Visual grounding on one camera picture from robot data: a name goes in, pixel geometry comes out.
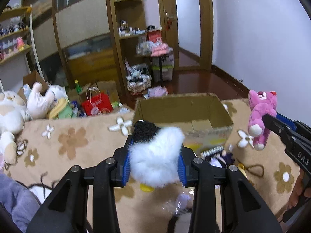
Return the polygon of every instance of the red bag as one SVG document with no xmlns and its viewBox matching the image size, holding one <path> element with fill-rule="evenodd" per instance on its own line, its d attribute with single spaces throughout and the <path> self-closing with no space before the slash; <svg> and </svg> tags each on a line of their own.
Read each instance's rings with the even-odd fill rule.
<svg viewBox="0 0 311 233">
<path fill-rule="evenodd" d="M 92 91 L 98 91 L 99 94 L 92 97 Z M 86 90 L 86 96 L 87 101 L 83 102 L 81 105 L 88 116 L 101 115 L 113 111 L 109 96 L 101 93 L 98 88 L 88 88 Z"/>
</svg>

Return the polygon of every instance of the white plush toy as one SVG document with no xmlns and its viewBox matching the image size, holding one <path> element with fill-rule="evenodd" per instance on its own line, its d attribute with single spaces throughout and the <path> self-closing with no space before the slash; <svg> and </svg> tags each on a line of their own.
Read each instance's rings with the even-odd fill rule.
<svg viewBox="0 0 311 233">
<path fill-rule="evenodd" d="M 32 119 L 43 119 L 46 114 L 53 107 L 55 94 L 52 91 L 47 91 L 45 96 L 42 96 L 40 91 L 42 90 L 42 84 L 36 82 L 32 91 L 29 94 L 27 109 Z"/>
<path fill-rule="evenodd" d="M 17 146 L 14 135 L 23 130 L 24 122 L 29 121 L 26 104 L 12 91 L 0 93 L 0 153 L 7 164 L 15 164 Z"/>
</svg>

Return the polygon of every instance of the plastic bag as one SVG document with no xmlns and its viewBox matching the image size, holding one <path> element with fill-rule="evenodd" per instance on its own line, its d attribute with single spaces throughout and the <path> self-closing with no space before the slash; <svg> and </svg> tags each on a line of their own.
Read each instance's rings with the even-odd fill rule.
<svg viewBox="0 0 311 233">
<path fill-rule="evenodd" d="M 168 200 L 163 205 L 163 209 L 172 215 L 182 215 L 189 213 L 192 208 L 194 189 L 183 188 L 183 192 L 178 195 L 176 200 Z"/>
</svg>

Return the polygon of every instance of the pink plush bear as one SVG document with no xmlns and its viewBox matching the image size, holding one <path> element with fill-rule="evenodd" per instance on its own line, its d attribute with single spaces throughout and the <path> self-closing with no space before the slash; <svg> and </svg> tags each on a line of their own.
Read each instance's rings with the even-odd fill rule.
<svg viewBox="0 0 311 233">
<path fill-rule="evenodd" d="M 270 130 L 265 128 L 262 117 L 270 114 L 276 117 L 277 98 L 276 92 L 255 92 L 248 93 L 251 116 L 248 122 L 248 133 L 254 137 L 253 145 L 257 151 L 262 151 L 270 134 Z"/>
</svg>

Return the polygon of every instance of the brown cord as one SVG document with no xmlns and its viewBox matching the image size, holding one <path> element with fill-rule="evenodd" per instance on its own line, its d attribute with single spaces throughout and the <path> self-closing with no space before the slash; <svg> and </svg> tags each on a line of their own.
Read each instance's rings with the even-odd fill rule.
<svg viewBox="0 0 311 233">
<path fill-rule="evenodd" d="M 261 175 L 250 170 L 251 168 L 258 167 L 258 166 L 262 168 L 262 174 L 261 174 Z M 245 166 L 245 165 L 244 165 L 244 168 L 245 168 L 245 171 L 248 171 L 250 174 L 252 174 L 252 175 L 254 175 L 254 176 L 256 176 L 256 177 L 258 177 L 258 178 L 260 178 L 260 179 L 263 178 L 263 176 L 264 176 L 264 174 L 265 174 L 265 168 L 263 167 L 263 165 L 260 165 L 260 164 L 255 164 L 255 165 L 251 165 L 251 166 Z"/>
</svg>

